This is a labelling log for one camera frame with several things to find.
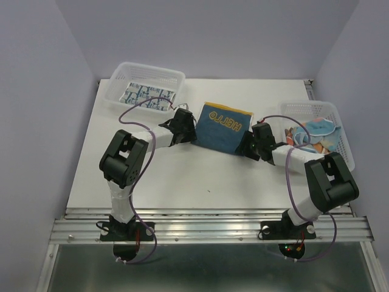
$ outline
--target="wall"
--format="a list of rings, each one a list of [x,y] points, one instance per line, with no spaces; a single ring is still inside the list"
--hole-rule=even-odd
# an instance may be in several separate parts
[[[96,81],[52,0],[0,3],[0,291],[35,291]]]
[[[338,108],[356,162],[360,197],[374,247],[389,278],[389,1],[363,0],[314,82],[317,97]]]
[[[123,61],[187,77],[314,77],[357,0],[56,0],[92,72]]]

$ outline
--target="yellow stripe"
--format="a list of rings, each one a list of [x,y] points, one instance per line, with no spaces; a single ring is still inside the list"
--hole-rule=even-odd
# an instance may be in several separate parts
[[[241,111],[240,109],[230,108],[229,106],[220,105],[220,104],[218,104],[218,103],[206,102],[205,104],[206,104],[206,105],[213,106],[214,108],[220,108],[220,109],[222,109],[222,110],[234,111],[234,112],[236,112],[236,113],[248,114],[248,115],[250,115],[250,116],[253,115],[253,113],[250,113],[249,111]]]

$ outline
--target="laundry basket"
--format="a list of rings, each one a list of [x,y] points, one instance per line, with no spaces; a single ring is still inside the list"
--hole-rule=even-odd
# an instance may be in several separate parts
[[[293,117],[299,122],[309,122],[317,117],[334,122],[335,126],[341,126],[340,140],[336,148],[336,152],[340,153],[350,171],[354,170],[355,163],[351,149],[347,141],[346,133],[340,120],[340,116],[336,107],[329,102],[319,101],[296,101],[296,102],[281,102],[278,104],[280,114],[288,117]],[[280,119],[281,130],[283,131],[283,141],[286,142],[284,130],[290,127],[296,127],[296,124],[287,119]]]
[[[142,88],[164,90],[174,92],[171,101],[177,103],[185,81],[185,74],[179,71],[164,69],[143,64],[124,62],[118,66],[109,79],[104,100],[117,106],[129,108],[137,102],[148,99],[149,97],[137,99],[133,104],[120,102],[120,98],[125,93],[130,83],[136,83]],[[144,110],[155,113],[170,113],[171,108],[168,102],[164,100],[152,100],[153,102],[145,103],[134,110]],[[164,103],[165,106],[153,106]]]

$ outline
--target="plastic basket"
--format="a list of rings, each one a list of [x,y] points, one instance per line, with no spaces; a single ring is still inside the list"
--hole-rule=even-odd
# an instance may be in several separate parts
[[[126,91],[130,82],[144,86],[152,86],[159,89],[174,91],[172,102],[177,103],[180,99],[182,87],[185,82],[185,74],[180,71],[158,68],[143,64],[124,62],[118,66],[109,79],[108,87],[104,95],[104,100],[129,108],[133,105],[119,102],[119,99]],[[142,110],[154,113],[170,113],[171,109],[160,110],[138,106],[134,110]]]
[[[309,122],[310,120],[316,119],[317,117],[324,117],[325,119],[331,120],[336,126],[341,126],[340,140],[336,148],[336,152],[343,156],[343,159],[348,166],[350,171],[354,170],[355,163],[351,149],[347,141],[346,133],[340,120],[340,116],[336,107],[329,102],[318,102],[318,101],[296,101],[296,102],[281,102],[278,105],[278,111],[280,114],[293,117],[299,122]],[[283,131],[283,141],[286,142],[286,136],[284,129],[295,127],[290,120],[281,119],[281,130]]]

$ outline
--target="blue cloth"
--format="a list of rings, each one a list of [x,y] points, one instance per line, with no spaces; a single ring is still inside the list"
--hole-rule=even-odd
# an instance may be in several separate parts
[[[192,144],[223,153],[235,154],[243,134],[250,128],[252,113],[215,103],[205,103]]]
[[[340,139],[340,126],[335,126],[334,122],[323,118],[314,119],[305,124],[311,135],[311,144],[322,144],[329,151],[336,151]],[[297,145],[308,142],[308,135],[302,127],[296,127],[292,130],[293,141]],[[317,153],[310,145],[302,149]]]

